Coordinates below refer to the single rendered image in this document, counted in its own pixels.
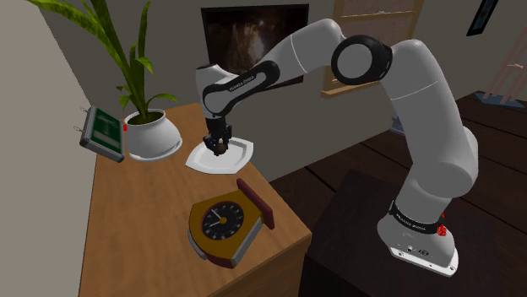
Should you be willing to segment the white angular plate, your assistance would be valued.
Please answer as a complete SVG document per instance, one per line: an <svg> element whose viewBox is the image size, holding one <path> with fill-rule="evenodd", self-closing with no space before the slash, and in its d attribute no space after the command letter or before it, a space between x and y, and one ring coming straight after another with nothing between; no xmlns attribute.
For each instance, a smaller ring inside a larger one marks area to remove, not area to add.
<svg viewBox="0 0 527 297"><path fill-rule="evenodd" d="M186 166L212 175L236 174L253 156L253 143L231 138L224 154L215 156L204 142L197 145L187 158Z"/></svg>

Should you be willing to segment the green plant in white pot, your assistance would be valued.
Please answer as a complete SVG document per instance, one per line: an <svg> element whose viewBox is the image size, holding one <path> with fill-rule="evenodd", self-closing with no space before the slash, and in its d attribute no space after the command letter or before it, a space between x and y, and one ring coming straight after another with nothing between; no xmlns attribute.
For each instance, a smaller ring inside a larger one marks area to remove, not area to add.
<svg viewBox="0 0 527 297"><path fill-rule="evenodd" d="M145 56L150 3L144 5L141 13L138 40L131 45L129 53L125 53L111 21L106 0L81 0L84 12L67 0L25 1L59 14L91 33L121 70L126 83L118 89L128 93L120 96L119 102L122 107L131 103L137 110L125 119L128 127L126 147L132 159L154 162L174 154L181 147L182 137L176 126L167 119L163 110L150 109L151 100L145 97L144 75L153 71L152 62Z"/></svg>

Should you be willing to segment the yellow and red table clock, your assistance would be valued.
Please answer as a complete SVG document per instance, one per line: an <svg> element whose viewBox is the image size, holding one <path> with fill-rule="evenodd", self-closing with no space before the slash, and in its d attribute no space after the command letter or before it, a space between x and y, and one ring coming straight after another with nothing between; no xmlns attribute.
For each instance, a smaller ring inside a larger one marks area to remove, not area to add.
<svg viewBox="0 0 527 297"><path fill-rule="evenodd" d="M263 226L275 227L272 208L241 178L233 192L195 203L187 236L198 256L235 268Z"/></svg>

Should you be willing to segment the wooden table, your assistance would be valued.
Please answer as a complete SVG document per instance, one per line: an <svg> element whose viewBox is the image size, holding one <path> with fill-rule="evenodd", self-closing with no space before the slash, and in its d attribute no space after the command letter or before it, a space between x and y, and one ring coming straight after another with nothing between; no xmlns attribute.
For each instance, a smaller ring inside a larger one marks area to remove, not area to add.
<svg viewBox="0 0 527 297"><path fill-rule="evenodd" d="M236 177L187 167L207 132L199 104L166 115L183 141L170 157L96 161L79 297L298 297L311 232L253 165L237 175L272 208L275 227L262 228L233 269L191 247L191 207L234 191Z"/></svg>

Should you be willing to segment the green box with metal edge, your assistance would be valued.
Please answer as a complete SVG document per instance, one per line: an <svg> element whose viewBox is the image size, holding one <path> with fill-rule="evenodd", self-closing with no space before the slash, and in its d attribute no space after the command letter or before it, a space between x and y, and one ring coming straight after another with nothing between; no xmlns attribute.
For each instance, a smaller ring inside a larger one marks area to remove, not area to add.
<svg viewBox="0 0 527 297"><path fill-rule="evenodd" d="M123 124L100 108L82 108L86 113L83 127L74 127L81 133L79 145L121 163L125 159Z"/></svg>

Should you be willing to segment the dark robot stand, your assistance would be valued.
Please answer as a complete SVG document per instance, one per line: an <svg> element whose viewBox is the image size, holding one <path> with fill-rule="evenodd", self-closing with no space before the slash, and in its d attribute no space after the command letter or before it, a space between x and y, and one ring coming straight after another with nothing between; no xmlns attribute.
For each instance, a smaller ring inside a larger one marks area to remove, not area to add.
<svg viewBox="0 0 527 297"><path fill-rule="evenodd" d="M459 252L454 276L392 256L377 224L398 191L349 171L312 232L299 297L527 297L527 237L461 199L445 212Z"/></svg>

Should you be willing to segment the light wooden shelf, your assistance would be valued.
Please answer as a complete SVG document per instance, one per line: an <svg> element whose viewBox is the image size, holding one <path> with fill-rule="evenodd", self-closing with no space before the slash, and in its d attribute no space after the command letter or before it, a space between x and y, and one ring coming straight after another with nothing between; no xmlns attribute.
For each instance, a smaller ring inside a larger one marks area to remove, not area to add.
<svg viewBox="0 0 527 297"><path fill-rule="evenodd" d="M335 0L345 36L369 35L387 46L412 38L424 0Z"/></svg>

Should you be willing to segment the pink rack with blue base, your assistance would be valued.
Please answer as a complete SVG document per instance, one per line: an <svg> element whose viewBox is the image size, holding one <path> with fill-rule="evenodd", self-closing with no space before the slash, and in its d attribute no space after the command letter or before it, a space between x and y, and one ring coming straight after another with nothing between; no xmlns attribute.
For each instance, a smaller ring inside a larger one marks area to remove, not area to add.
<svg viewBox="0 0 527 297"><path fill-rule="evenodd" d="M482 104L524 109L518 96L525 86L527 86L527 25L521 30L490 85L485 91L475 92L475 96Z"/></svg>

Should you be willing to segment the dark wall picture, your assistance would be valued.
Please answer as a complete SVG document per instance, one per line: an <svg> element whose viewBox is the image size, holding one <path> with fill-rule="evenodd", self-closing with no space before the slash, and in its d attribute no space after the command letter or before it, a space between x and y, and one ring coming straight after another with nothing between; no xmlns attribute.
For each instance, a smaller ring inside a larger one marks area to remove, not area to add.
<svg viewBox="0 0 527 297"><path fill-rule="evenodd" d="M305 27L309 5L281 4L202 8L210 64L241 74L288 35Z"/></svg>

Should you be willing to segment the small black-framed wall picture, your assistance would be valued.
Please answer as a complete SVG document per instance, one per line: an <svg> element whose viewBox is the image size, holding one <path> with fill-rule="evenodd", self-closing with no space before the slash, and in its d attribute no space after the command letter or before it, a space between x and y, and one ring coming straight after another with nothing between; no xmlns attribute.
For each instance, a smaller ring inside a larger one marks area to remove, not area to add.
<svg viewBox="0 0 527 297"><path fill-rule="evenodd" d="M482 34L499 0L481 0L481 4L466 33L467 36Z"/></svg>

